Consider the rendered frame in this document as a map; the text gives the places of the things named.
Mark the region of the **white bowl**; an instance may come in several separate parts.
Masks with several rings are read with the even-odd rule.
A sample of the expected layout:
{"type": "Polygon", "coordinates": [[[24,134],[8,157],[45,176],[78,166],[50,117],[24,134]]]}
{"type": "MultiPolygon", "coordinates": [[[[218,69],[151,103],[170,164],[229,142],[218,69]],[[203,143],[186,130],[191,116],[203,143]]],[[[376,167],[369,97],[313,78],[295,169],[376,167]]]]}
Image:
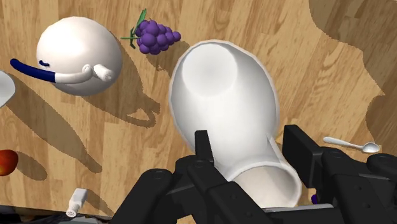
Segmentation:
{"type": "Polygon", "coordinates": [[[15,83],[5,72],[0,71],[0,108],[15,94],[15,83]]]}

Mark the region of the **red apple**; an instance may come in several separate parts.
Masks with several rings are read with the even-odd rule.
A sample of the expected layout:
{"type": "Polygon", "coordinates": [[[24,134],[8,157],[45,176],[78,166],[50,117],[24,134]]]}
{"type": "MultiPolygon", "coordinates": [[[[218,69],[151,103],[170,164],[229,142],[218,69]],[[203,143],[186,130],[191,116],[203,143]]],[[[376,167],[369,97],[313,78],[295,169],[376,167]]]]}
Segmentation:
{"type": "Polygon", "coordinates": [[[0,150],[0,176],[11,174],[17,167],[18,154],[13,150],[0,150]]]}

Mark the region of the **purple grape bunch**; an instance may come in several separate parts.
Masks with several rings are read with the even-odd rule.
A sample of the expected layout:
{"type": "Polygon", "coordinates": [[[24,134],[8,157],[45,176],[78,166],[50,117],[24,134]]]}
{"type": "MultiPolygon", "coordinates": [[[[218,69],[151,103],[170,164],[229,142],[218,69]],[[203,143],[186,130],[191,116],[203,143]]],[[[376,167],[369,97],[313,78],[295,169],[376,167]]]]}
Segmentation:
{"type": "Polygon", "coordinates": [[[181,40],[181,34],[170,27],[159,24],[151,18],[146,18],[147,9],[141,12],[136,26],[131,28],[129,36],[121,37],[129,40],[133,49],[138,49],[143,54],[158,55],[167,51],[170,46],[181,40]]]}

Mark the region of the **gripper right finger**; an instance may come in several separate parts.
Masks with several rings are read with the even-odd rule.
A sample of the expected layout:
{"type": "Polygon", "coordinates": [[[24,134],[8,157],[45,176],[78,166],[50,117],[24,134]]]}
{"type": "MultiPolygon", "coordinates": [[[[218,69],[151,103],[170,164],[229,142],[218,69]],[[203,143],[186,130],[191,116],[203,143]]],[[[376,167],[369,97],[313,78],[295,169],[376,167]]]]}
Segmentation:
{"type": "Polygon", "coordinates": [[[397,224],[396,156],[360,162],[319,146],[297,125],[284,126],[282,154],[317,197],[314,209],[285,213],[285,224],[397,224]]]}

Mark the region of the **white spoon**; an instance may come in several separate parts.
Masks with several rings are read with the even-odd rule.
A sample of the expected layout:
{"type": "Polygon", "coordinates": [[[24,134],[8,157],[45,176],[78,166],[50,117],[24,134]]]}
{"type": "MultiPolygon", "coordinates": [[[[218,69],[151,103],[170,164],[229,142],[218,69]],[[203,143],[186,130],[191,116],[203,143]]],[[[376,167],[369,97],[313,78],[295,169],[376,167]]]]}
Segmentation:
{"type": "Polygon", "coordinates": [[[323,141],[326,143],[329,143],[329,144],[336,144],[339,146],[357,148],[357,149],[360,149],[364,153],[378,153],[380,151],[380,146],[373,142],[365,143],[364,145],[358,145],[358,144],[353,144],[353,143],[343,141],[341,139],[337,139],[334,137],[329,137],[329,136],[324,137],[323,141]]]}

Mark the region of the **white salt shaker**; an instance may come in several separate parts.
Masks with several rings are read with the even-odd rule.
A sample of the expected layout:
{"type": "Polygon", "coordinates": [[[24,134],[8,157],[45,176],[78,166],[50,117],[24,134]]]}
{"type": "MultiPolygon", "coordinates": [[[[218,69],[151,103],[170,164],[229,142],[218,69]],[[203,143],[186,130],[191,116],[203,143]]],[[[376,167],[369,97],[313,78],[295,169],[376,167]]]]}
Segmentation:
{"type": "Polygon", "coordinates": [[[66,211],[66,215],[70,218],[76,217],[78,211],[83,207],[87,199],[87,189],[76,188],[69,199],[69,205],[66,211]]]}

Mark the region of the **white vase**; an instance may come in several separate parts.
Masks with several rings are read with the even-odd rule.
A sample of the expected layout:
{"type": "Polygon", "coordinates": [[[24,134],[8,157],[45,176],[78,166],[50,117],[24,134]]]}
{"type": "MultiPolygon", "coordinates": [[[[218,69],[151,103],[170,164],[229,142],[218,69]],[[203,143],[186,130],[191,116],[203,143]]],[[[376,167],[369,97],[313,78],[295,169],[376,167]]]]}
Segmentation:
{"type": "Polygon", "coordinates": [[[195,132],[206,130],[215,168],[260,207],[297,205],[300,178],[275,141],[277,92],[253,54],[215,39],[191,46],[174,68],[169,107],[192,151],[195,132]]]}

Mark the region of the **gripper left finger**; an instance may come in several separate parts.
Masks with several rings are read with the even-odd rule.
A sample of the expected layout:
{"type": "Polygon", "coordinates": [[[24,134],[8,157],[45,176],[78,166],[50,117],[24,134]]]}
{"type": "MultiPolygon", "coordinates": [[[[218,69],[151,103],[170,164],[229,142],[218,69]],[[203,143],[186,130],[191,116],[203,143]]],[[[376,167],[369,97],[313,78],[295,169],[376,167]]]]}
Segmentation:
{"type": "Polygon", "coordinates": [[[214,166],[206,131],[195,132],[194,156],[180,158],[175,171],[141,174],[110,224],[176,224],[193,216],[198,224],[264,224],[263,210],[214,166]]]}

